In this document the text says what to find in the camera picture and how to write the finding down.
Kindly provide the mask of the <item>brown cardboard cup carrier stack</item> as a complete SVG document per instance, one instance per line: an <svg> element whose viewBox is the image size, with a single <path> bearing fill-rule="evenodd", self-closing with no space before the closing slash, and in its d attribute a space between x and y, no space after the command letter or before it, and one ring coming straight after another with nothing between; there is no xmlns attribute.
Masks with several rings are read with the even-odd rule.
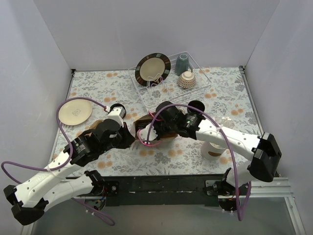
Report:
<svg viewBox="0 0 313 235"><path fill-rule="evenodd" d="M90 130L95 130L96 127L97 127L100 123L102 123L102 122L103 122L103 120L101 120L101 119L95 121L95 122L89 127L89 129L90 129Z"/></svg>

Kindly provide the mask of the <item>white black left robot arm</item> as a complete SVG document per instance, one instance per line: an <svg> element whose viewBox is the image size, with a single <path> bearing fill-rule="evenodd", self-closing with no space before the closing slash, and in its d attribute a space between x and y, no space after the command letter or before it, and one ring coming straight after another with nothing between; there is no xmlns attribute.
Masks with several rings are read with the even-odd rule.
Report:
<svg viewBox="0 0 313 235"><path fill-rule="evenodd" d="M66 177L99 158L111 149L129 148L135 141L126 123L105 119L94 129L84 131L70 142L64 150L42 171L24 183L8 185L3 191L12 205L14 218L22 225L40 219L53 206L72 197L84 194L98 196L107 189L97 170L68 182Z"/></svg>

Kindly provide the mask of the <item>black plastic lid stack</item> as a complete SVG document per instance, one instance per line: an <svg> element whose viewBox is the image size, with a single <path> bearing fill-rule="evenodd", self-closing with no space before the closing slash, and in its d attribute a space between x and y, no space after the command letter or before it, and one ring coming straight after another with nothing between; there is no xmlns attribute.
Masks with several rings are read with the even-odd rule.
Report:
<svg viewBox="0 0 313 235"><path fill-rule="evenodd" d="M125 107L120 103L115 103L110 107L110 113L113 112L115 109L120 109L119 116L123 119L126 116L126 109Z"/></svg>

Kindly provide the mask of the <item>paper bag pink handles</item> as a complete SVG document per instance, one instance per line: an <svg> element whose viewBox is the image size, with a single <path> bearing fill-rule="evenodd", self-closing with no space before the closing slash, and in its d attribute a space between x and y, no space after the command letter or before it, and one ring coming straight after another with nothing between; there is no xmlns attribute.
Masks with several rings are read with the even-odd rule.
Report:
<svg viewBox="0 0 313 235"><path fill-rule="evenodd" d="M142 116L134 121L131 134L135 141L154 146L162 141L169 141L184 133L183 122L186 112L185 105L165 101L159 104L152 114Z"/></svg>

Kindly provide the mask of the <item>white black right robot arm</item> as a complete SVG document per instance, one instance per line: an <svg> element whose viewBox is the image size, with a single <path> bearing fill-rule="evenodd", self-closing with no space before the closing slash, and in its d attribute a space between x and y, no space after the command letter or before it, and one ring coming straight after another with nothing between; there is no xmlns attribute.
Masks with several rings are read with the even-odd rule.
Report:
<svg viewBox="0 0 313 235"><path fill-rule="evenodd" d="M162 119L157 133L173 131L184 138L210 142L245 157L247 162L233 166L222 177L220 186L226 194L234 194L241 185L254 179L272 182L282 153L275 137L267 132L252 135L221 127L204 111L190 107L184 114L177 104L165 101L157 106L156 118Z"/></svg>

